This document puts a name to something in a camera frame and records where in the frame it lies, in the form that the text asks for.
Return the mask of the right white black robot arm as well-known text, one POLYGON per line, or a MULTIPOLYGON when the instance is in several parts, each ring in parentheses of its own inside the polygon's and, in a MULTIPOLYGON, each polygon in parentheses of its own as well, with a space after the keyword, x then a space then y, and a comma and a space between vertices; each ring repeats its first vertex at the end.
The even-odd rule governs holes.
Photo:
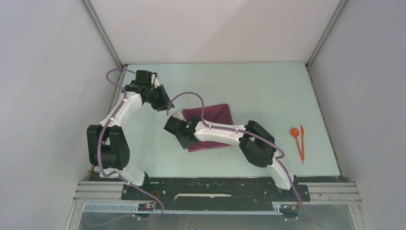
POLYGON ((185 121, 170 116, 164 130, 173 134, 183 149, 205 141, 237 146, 249 163, 266 169, 278 187, 282 199, 291 200, 298 193, 294 175, 282 162, 285 153, 275 145, 275 138, 255 121, 249 120, 246 125, 236 126, 213 123, 200 118, 185 121))

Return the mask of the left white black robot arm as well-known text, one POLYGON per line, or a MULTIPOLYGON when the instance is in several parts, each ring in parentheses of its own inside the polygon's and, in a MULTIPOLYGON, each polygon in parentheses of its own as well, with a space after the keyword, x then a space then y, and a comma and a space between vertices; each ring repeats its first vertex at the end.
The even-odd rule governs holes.
POLYGON ((103 177, 115 176, 134 185, 133 194, 143 200, 151 195, 151 186, 145 183, 148 174, 130 162, 124 128, 145 103, 160 112, 170 107, 170 99, 157 73, 137 70, 134 75, 135 79, 124 87, 115 84, 121 91, 118 102, 99 124, 87 128, 87 143, 90 163, 99 167, 103 177))

